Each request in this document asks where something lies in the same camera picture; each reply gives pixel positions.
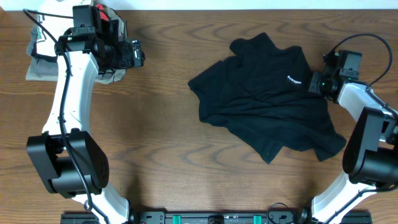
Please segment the black t-shirt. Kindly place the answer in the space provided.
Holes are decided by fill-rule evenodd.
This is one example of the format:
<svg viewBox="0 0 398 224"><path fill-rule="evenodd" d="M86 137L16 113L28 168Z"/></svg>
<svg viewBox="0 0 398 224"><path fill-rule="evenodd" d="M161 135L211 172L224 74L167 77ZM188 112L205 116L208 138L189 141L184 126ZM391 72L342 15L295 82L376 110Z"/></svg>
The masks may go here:
<svg viewBox="0 0 398 224"><path fill-rule="evenodd" d="M324 97L311 93L311 69L299 46L279 49L266 33L236 39L232 56L188 83L199 99L199 119L224 127L250 145L266 163L283 147L314 150L319 161L346 145Z"/></svg>

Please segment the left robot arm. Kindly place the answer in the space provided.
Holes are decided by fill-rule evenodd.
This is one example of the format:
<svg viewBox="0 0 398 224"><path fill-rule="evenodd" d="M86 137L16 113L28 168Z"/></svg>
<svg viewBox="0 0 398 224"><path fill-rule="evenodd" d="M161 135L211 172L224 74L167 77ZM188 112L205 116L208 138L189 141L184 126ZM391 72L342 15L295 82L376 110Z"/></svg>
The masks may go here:
<svg viewBox="0 0 398 224"><path fill-rule="evenodd" d="M43 130L27 140L27 153L51 194L81 203L97 223L139 223L130 201L109 181L108 158L91 136L90 109L97 76L144 64L138 40L120 22L79 24L55 44L58 75Z"/></svg>

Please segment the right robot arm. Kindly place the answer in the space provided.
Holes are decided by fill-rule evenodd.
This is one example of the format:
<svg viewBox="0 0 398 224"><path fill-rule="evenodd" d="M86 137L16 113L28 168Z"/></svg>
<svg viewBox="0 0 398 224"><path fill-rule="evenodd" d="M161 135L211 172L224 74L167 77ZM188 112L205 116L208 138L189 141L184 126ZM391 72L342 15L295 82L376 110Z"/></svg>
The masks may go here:
<svg viewBox="0 0 398 224"><path fill-rule="evenodd" d="M343 154L343 171L302 213L301 223L362 223L350 211L364 199L397 190L397 111L349 76L314 72L308 90L342 106L356 121Z"/></svg>

